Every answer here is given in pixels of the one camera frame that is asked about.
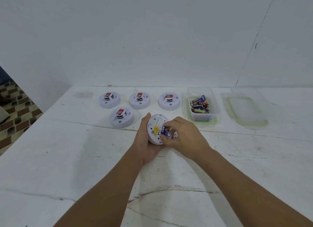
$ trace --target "smoke detector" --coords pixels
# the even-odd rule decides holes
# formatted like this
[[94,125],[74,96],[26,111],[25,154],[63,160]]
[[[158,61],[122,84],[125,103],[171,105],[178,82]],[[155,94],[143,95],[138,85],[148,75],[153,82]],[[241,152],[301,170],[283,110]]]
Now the smoke detector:
[[135,109],[146,108],[150,103],[150,96],[146,92],[136,92],[129,97],[129,104]]
[[99,104],[103,108],[115,107],[120,103],[120,96],[117,92],[107,92],[99,97]]
[[180,106],[180,97],[177,93],[166,92],[159,96],[158,104],[164,110],[175,110]]
[[170,128],[164,126],[164,123],[167,121],[168,119],[161,114],[151,116],[147,125],[149,141],[151,143],[155,145],[162,145],[163,142],[160,138],[161,134],[166,135],[168,138],[172,137],[170,134]]
[[135,119],[133,110],[130,107],[119,107],[111,111],[109,120],[112,126],[123,128],[129,126]]

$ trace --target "hand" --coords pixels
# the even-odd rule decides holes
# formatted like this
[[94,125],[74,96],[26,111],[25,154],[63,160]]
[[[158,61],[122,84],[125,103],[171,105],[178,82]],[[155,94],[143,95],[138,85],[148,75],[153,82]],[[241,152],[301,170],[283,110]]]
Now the hand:
[[165,146],[174,148],[183,156],[194,160],[205,151],[211,149],[207,140],[202,136],[198,128],[180,116],[172,121],[164,123],[164,126],[172,128],[171,134],[177,131],[176,139],[169,139],[165,135],[160,135]]
[[143,165],[150,162],[158,152],[164,148],[164,145],[154,145],[148,141],[148,130],[147,125],[151,117],[150,112],[141,120],[140,127],[137,131],[135,140],[131,145],[131,149],[134,149],[138,152],[142,158]]

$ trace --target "tiled floor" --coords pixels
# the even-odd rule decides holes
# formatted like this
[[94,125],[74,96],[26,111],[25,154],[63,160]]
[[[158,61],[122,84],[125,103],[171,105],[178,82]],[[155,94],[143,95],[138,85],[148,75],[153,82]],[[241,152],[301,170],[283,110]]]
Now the tiled floor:
[[2,155],[43,113],[12,80],[0,86],[0,94],[12,99],[11,103],[2,105],[10,114],[10,117],[0,125],[0,155]]

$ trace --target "left arm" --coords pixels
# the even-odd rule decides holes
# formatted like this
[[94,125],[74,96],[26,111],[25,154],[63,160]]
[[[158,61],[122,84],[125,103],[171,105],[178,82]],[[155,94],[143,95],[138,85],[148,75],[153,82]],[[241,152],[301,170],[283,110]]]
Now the left arm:
[[120,226],[131,189],[145,163],[162,149],[148,142],[148,113],[141,121],[134,143],[114,168],[85,193],[54,227]]

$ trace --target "pile of batteries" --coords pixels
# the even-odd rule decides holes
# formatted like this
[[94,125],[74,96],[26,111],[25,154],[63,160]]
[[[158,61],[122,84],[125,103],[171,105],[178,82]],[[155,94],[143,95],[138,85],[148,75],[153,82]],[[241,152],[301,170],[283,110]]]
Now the pile of batteries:
[[194,113],[211,113],[209,110],[209,103],[204,95],[201,98],[196,98],[190,101],[191,111]]

